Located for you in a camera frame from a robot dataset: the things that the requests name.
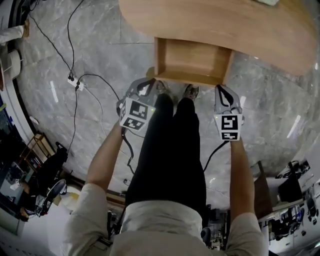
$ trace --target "shirt sleeve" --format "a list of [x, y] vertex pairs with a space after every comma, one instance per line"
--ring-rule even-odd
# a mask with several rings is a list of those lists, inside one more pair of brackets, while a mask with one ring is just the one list
[[64, 229], [62, 255], [83, 255], [100, 237], [108, 237], [106, 192], [95, 184], [85, 184], [76, 210]]
[[267, 256], [268, 246], [257, 217], [253, 213], [244, 213], [231, 223], [225, 254], [227, 256]]

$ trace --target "power strip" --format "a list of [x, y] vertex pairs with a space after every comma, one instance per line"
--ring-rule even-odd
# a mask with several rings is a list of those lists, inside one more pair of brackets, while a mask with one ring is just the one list
[[[78, 82], [78, 78], [76, 77], [73, 77], [73, 81], [71, 81], [69, 78], [68, 78], [68, 83], [73, 85], [74, 87], [77, 87], [77, 82]], [[79, 90], [82, 91], [84, 89], [85, 85], [80, 82], [79, 84]]]

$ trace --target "white marker cube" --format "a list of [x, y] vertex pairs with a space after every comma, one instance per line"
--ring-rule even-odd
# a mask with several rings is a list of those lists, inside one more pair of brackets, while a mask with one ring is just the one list
[[154, 114], [156, 108], [132, 98], [125, 98], [120, 111], [120, 126], [141, 131]]
[[223, 141], [239, 141], [242, 114], [215, 114], [214, 120]]

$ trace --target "forearm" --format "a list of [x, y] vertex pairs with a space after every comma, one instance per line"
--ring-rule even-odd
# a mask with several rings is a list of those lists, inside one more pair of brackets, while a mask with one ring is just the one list
[[86, 183], [93, 183], [107, 192], [114, 173], [122, 143], [122, 127], [117, 122], [95, 154], [86, 177]]
[[231, 141], [231, 221], [243, 213], [255, 213], [255, 186], [242, 140]]

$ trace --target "curved wooden tabletop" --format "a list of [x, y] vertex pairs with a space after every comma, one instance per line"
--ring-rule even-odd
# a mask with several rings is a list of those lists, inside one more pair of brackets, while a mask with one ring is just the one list
[[157, 38], [233, 49], [304, 75], [316, 58], [316, 29], [301, 0], [119, 0], [124, 18]]

